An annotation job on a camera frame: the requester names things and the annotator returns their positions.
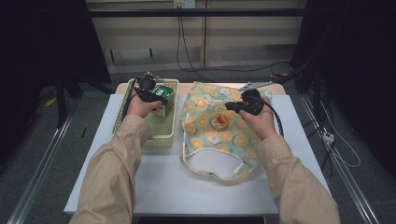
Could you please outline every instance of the plastic container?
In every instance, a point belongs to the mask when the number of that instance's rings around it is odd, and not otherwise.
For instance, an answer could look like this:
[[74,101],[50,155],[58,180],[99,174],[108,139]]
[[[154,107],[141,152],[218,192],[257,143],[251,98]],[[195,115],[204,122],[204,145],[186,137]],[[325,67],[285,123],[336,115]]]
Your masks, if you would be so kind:
[[[120,111],[117,115],[116,122],[113,127],[113,134],[117,132],[120,127],[120,124],[123,119],[123,112],[125,106],[127,105],[127,99],[129,98],[133,79],[129,80],[128,82],[128,89],[125,92],[124,98],[122,99],[122,104],[120,107]],[[164,85],[170,87],[175,92],[175,103],[173,104],[173,108],[169,110],[169,114],[166,115],[165,118],[159,117],[154,114],[148,114],[146,117],[146,121],[151,127],[151,134],[152,136],[148,139],[145,144],[145,147],[172,147],[174,142],[174,135],[175,135],[175,122],[176,122],[176,110],[177,110],[177,96],[178,96],[178,80],[177,79],[159,79],[155,80],[157,85]]]

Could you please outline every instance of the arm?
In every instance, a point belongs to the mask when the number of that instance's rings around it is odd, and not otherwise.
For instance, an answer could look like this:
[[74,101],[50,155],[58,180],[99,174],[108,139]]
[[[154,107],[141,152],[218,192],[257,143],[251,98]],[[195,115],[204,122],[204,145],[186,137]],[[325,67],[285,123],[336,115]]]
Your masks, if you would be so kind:
[[133,98],[120,130],[90,159],[78,210],[70,223],[132,223],[134,177],[149,138],[149,125],[143,118],[160,104]]
[[239,113],[262,139],[257,155],[267,173],[280,223],[340,223],[335,200],[276,133],[271,109],[265,106],[258,116]]

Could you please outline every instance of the sleeve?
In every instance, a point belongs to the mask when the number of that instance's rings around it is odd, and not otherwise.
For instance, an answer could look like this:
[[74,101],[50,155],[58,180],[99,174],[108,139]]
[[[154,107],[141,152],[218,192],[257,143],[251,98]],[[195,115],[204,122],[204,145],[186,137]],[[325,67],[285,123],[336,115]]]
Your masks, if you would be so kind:
[[280,223],[340,223],[337,203],[280,135],[262,141],[257,154],[268,176]]
[[128,115],[112,140],[90,159],[70,223],[132,223],[134,176],[149,138],[149,125]]

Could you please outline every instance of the patterned bag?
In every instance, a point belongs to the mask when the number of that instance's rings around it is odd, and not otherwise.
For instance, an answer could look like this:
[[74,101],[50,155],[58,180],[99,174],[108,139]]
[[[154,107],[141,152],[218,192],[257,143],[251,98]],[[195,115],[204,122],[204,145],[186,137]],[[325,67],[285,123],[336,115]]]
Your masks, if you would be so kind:
[[[261,91],[261,95],[270,97],[271,93]],[[255,146],[261,140],[238,114],[225,108],[224,104],[230,101],[242,101],[238,89],[194,82],[180,117],[184,130],[183,162],[197,174],[211,175],[223,181],[244,179],[260,164]],[[237,158],[240,164],[233,176],[224,178],[212,171],[194,170],[189,159],[203,150]]]

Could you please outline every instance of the white table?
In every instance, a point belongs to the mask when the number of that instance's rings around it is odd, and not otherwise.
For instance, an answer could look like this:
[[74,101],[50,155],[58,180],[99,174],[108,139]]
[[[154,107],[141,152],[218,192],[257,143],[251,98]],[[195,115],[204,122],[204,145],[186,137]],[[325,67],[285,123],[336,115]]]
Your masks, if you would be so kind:
[[[78,195],[90,157],[111,137],[122,94],[110,97],[105,114],[73,188],[66,213],[77,210]],[[248,180],[235,185],[221,184],[213,177],[197,175],[181,161],[182,131],[178,118],[186,95],[178,96],[177,125],[172,148],[145,148],[136,175],[135,216],[266,216],[278,214],[262,167]],[[318,162],[306,139],[288,95],[273,95],[293,154],[299,157],[329,191]]]

